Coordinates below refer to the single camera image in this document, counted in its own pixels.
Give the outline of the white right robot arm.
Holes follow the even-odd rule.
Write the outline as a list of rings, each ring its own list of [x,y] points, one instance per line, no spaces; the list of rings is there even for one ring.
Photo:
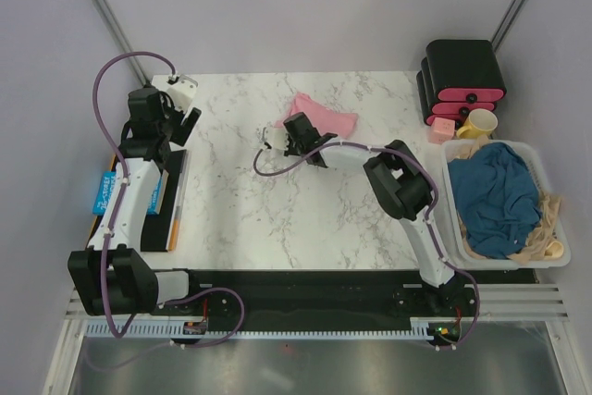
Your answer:
[[[334,133],[321,134],[304,113],[284,120],[288,155],[298,155],[322,168],[363,172],[380,208],[398,220],[413,248],[424,291],[425,308],[444,315],[457,303],[449,283],[454,269],[444,254],[444,243],[433,217],[438,188],[409,147],[400,140],[375,147],[344,141]]]

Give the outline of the pink t shirt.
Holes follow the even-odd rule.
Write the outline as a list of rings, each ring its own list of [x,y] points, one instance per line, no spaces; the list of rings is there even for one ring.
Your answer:
[[[355,113],[334,111],[320,105],[308,94],[297,93],[290,103],[286,116],[278,120],[274,126],[282,127],[285,119],[298,113],[304,113],[320,134],[335,133],[343,139],[351,137],[358,121],[358,115]]]

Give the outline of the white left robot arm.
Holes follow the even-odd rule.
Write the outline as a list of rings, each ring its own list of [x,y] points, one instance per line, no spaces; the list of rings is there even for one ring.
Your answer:
[[[203,293],[185,271],[155,272],[140,255],[152,194],[167,175],[172,145],[189,139],[201,112],[192,106],[196,86],[179,80],[164,90],[145,86],[129,93],[129,120],[117,144],[116,184],[99,228],[68,271],[90,316],[151,313],[171,301],[184,315],[203,304]]]

